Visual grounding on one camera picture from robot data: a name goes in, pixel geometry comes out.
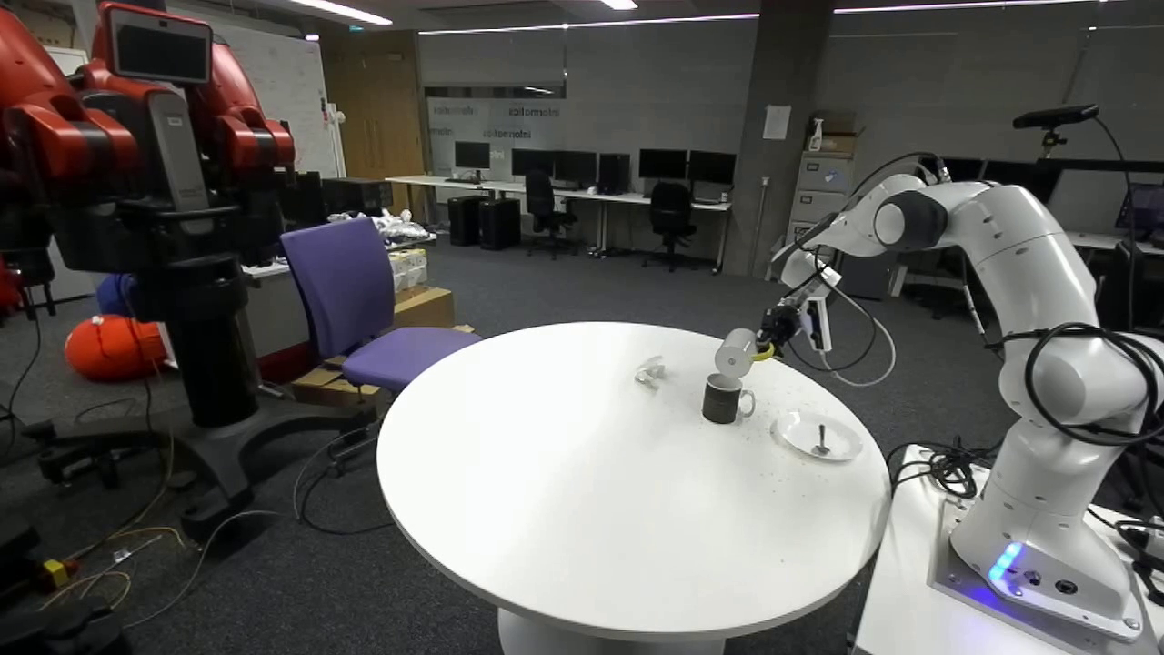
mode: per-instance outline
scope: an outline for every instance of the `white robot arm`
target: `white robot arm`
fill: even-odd
[[[950,547],[1009,599],[1134,642],[1134,581],[1084,512],[1144,417],[1160,407],[1160,368],[1134,363],[1128,351],[1153,359],[1164,347],[1134,335],[1122,351],[1132,335],[1115,341],[1095,330],[1087,267],[1052,210],[1020,185],[885,179],[797,245],[782,267],[782,285],[795,288],[782,305],[822,308],[836,285],[814,249],[856,260],[938,249],[969,254],[1009,335],[1002,393],[1020,424]]]

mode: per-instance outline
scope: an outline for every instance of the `black stand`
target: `black stand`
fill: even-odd
[[[310,407],[254,396],[237,313],[244,308],[244,285],[234,260],[205,260],[182,271],[141,272],[136,308],[147,319],[163,319],[185,382],[190,411],[163,414],[157,425],[141,417],[96,424],[72,432],[40,432],[53,455],[40,468],[61,479],[71,465],[96,461],[105,485],[118,485],[118,448],[141,448],[151,441],[177,445],[177,455],[215,485],[182,529],[205,542],[215,525],[253,504],[249,455],[266,441],[302,430],[362,432],[375,424],[375,407]]]

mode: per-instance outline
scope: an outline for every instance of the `chair seat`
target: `chair seat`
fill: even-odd
[[[399,393],[438,359],[481,341],[478,335],[445,326],[398,326],[341,359],[348,382]]]

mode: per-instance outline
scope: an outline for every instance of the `gray carpet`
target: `gray carpet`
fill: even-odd
[[[733,326],[755,326],[776,301],[776,288],[758,280],[645,271],[637,260],[597,261],[559,254],[554,261],[550,254],[462,249],[438,249],[430,260],[433,285],[455,291],[457,318],[481,335],[558,319],[642,319],[727,335]],[[898,371],[893,382],[845,391],[795,363],[853,405],[885,448],[952,437],[991,445],[1004,432],[1010,414],[997,399],[1002,356],[981,351],[958,301],[944,301],[944,318],[918,301],[871,301],[871,308],[898,339]],[[86,313],[93,301],[71,301],[55,319],[40,319],[43,351],[15,405],[23,424],[147,411],[141,385],[93,385],[61,368],[61,335]],[[836,359],[859,354],[866,330],[861,318],[836,308]],[[25,318],[10,318],[0,326],[0,341],[0,399],[9,399],[9,391],[33,354],[38,330]],[[885,347],[877,347],[853,380],[871,380],[879,363]],[[151,396],[153,411],[176,407],[182,405],[182,385],[169,380],[157,382]],[[31,451],[23,441],[9,445],[5,425],[0,437],[0,460]],[[327,437],[302,432],[266,448],[254,461],[263,479],[254,506],[277,516],[242,519],[225,540],[231,552],[206,558],[190,596],[169,614],[130,629],[136,653],[499,653],[491,607],[442,580],[393,529],[336,540],[289,516],[295,474],[319,445],[327,445]],[[72,552],[153,500],[157,479],[157,451],[125,461],[120,490],[105,490],[97,479],[53,487],[38,476],[38,465],[23,460],[0,468],[0,516],[31,516],[43,534],[40,552]],[[163,490],[162,500],[151,525],[177,516],[190,490]],[[385,506],[373,461],[365,460],[348,465],[348,474],[325,479],[310,504],[310,516],[333,529],[381,519]],[[198,567],[198,552],[182,548],[169,531],[130,534],[125,547],[130,547],[130,558],[120,572],[130,576],[130,588],[128,580],[105,580],[93,596],[120,599],[120,620],[141,624],[182,588]],[[86,558],[86,572],[103,572],[114,565],[108,558],[108,548],[97,548]],[[795,627],[733,642],[727,653],[841,655],[859,627],[861,586],[866,580]]]

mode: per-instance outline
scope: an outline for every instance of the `ceiling light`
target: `ceiling light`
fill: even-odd
[[[1095,0],[877,5],[877,6],[836,6],[835,14],[918,14],[918,11],[981,11],[981,6],[1055,6],[1055,5],[1095,5]]]
[[[627,27],[693,27],[693,22],[758,22],[761,14],[677,14],[631,22],[554,22],[554,27],[491,27],[491,31],[422,31],[420,38],[481,38],[481,34],[559,34],[559,31],[627,31]]]
[[[381,14],[373,14],[373,11],[356,11],[356,6],[345,6],[345,5],[333,5],[333,0],[293,0],[299,6],[314,6],[314,11],[325,11],[325,14],[341,14],[341,18],[352,18],[352,22],[365,22],[365,27],[393,27],[393,18],[381,18]]]

